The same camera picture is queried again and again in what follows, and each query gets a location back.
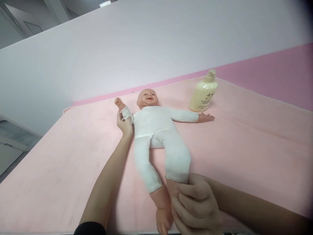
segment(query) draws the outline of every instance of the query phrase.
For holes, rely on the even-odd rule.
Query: hand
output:
[[[178,196],[172,198],[172,213],[182,235],[222,235],[217,202],[203,176],[189,175],[188,184],[177,185]]]
[[[199,117],[198,117],[198,122],[208,122],[208,121],[213,121],[215,119],[214,116],[208,114],[204,114],[204,113],[200,113]]]
[[[122,113],[120,111],[117,112],[117,126],[123,132],[123,135],[132,135],[133,127],[131,125],[130,117],[126,120],[122,121]]]
[[[119,110],[123,110],[125,108],[125,104],[122,102],[121,98],[117,97],[114,101],[115,105],[118,106]]]

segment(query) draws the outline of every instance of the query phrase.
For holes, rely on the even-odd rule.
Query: baby doll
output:
[[[191,156],[189,150],[176,130],[173,121],[208,122],[214,117],[210,114],[198,114],[192,111],[175,110],[158,106],[157,94],[152,89],[140,92],[137,105],[141,109],[132,115],[120,98],[115,104],[124,119],[130,117],[135,126],[135,164],[150,197],[154,201],[157,229],[160,234],[167,234],[173,222],[170,196],[175,194],[175,184],[188,183]],[[162,185],[159,175],[149,161],[149,149],[164,148],[166,154],[166,187]]]

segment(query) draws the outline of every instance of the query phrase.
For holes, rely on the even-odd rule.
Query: pink wall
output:
[[[258,94],[313,111],[313,43],[217,67],[217,76]],[[204,76],[208,70],[77,101],[97,102]]]

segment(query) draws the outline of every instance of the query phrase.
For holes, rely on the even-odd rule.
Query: bottle label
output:
[[[209,93],[209,94],[206,96],[205,100],[201,101],[201,104],[203,104],[203,105],[198,106],[198,108],[200,108],[200,109],[206,109],[207,106],[210,104],[211,99],[213,98],[213,95],[214,95],[214,92],[213,92],[212,94]]]

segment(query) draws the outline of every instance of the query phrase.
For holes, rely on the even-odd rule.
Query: sleeve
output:
[[[178,122],[197,122],[199,114],[188,110],[166,108],[171,119]]]
[[[131,117],[131,124],[134,124],[134,116],[130,113],[130,110],[127,106],[122,110],[122,115],[124,119]]]
[[[74,235],[105,235],[104,227],[97,222],[85,222],[80,224],[74,232]]]

